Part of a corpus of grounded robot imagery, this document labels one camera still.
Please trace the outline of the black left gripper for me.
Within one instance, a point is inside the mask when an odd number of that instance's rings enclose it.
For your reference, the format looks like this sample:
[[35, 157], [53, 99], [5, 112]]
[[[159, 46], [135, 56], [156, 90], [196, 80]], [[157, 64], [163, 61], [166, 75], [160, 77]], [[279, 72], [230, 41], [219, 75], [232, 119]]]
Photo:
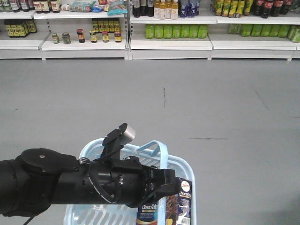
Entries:
[[100, 199], [98, 204], [124, 204], [137, 208], [145, 203], [180, 192], [180, 181], [173, 169], [142, 165], [139, 158], [95, 159], [88, 177]]

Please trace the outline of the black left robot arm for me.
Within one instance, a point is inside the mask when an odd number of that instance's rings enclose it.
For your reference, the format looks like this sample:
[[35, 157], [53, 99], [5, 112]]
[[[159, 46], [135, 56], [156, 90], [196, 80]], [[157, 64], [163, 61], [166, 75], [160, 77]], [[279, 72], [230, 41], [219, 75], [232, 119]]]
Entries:
[[0, 212], [35, 217], [53, 204], [124, 204], [137, 208], [179, 193], [172, 169], [142, 165], [109, 151], [76, 158], [50, 149], [28, 149], [0, 163]]

